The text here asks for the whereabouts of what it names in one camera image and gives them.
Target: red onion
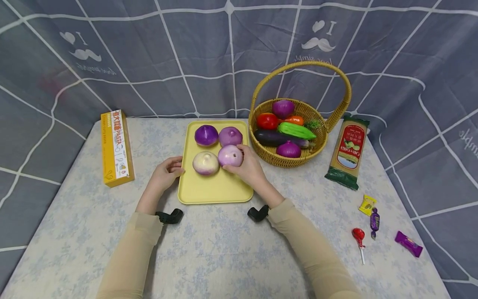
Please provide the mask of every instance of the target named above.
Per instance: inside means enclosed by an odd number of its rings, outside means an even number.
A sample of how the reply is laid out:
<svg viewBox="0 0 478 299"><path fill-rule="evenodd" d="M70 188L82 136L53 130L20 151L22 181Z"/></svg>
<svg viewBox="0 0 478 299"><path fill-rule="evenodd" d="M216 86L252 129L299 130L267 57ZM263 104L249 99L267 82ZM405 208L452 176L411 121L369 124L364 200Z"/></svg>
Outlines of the red onion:
<svg viewBox="0 0 478 299"><path fill-rule="evenodd" d="M201 146L211 146L217 142L219 134L215 127L208 124L200 126L194 133L194 140Z"/></svg>
<svg viewBox="0 0 478 299"><path fill-rule="evenodd" d="M290 140L278 146L275 152L278 155L288 157L288 158L300 157L300 147Z"/></svg>
<svg viewBox="0 0 478 299"><path fill-rule="evenodd" d="M285 120L294 113L295 105L289 100L280 100L272 104L272 112L280 118Z"/></svg>
<svg viewBox="0 0 478 299"><path fill-rule="evenodd" d="M200 175L210 176L219 170L219 162L215 154L204 151L194 157L193 168Z"/></svg>
<svg viewBox="0 0 478 299"><path fill-rule="evenodd" d="M226 127L219 133L219 143L222 147L232 144L238 145L242 143L242 133L234 127Z"/></svg>
<svg viewBox="0 0 478 299"><path fill-rule="evenodd" d="M242 151L238 149L235 145L226 145L219 150L217 159L221 166L232 165L232 166L241 166L244 156Z"/></svg>

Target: carrot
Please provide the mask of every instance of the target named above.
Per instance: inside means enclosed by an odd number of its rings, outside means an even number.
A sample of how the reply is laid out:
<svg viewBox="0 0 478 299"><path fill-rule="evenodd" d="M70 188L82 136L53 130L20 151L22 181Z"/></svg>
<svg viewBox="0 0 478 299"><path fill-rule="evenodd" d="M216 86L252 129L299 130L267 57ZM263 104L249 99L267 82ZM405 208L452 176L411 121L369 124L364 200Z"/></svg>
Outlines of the carrot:
<svg viewBox="0 0 478 299"><path fill-rule="evenodd" d="M304 125L304 119L302 118L302 116L299 116L299 115L289 116L288 118L284 120L284 122L295 123L300 126Z"/></svg>

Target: purple candy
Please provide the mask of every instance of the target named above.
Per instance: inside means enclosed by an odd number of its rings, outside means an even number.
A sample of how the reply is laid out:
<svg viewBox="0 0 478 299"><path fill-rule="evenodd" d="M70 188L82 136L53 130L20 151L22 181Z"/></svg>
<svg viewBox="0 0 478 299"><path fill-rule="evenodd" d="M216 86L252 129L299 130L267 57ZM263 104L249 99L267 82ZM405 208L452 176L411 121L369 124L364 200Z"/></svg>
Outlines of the purple candy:
<svg viewBox="0 0 478 299"><path fill-rule="evenodd" d="M377 213L377 208L373 208L372 214L370 215L370 228L372 229L370 236L374 240L377 237L377 234L375 232L379 230L379 226L380 226L380 215Z"/></svg>
<svg viewBox="0 0 478 299"><path fill-rule="evenodd" d="M421 247L420 245L417 245L417 243L412 241L409 237L404 235L401 231L397 232L397 236L395 237L395 242L402 244L402 246L410 250L410 252L415 257L420 257L423 247Z"/></svg>

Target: yellow candy wrapper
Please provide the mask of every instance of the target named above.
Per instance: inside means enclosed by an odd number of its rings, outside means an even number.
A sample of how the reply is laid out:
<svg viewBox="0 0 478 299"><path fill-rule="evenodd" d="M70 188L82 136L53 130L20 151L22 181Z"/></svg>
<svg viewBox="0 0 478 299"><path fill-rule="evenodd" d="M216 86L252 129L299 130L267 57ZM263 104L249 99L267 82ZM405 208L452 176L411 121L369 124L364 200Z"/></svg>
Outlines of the yellow candy wrapper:
<svg viewBox="0 0 478 299"><path fill-rule="evenodd" d="M375 206L376 203L377 201L374 198L364 194L362 204L358 209L359 211L370 217L372 215L372 208Z"/></svg>

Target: red lollipop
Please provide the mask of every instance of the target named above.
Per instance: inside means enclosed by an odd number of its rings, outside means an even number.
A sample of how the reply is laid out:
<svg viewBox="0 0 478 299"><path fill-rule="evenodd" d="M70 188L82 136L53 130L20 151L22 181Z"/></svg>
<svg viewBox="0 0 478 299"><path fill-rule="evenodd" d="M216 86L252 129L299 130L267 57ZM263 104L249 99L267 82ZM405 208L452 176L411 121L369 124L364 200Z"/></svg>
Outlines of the red lollipop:
<svg viewBox="0 0 478 299"><path fill-rule="evenodd" d="M355 240L359 244L358 247L360 249L360 256L362 257L362 265L365 265L365 259L363 257L363 248L365 246L362 244L363 238L365 238L365 233L360 228L356 227L352 230L352 236L354 236Z"/></svg>

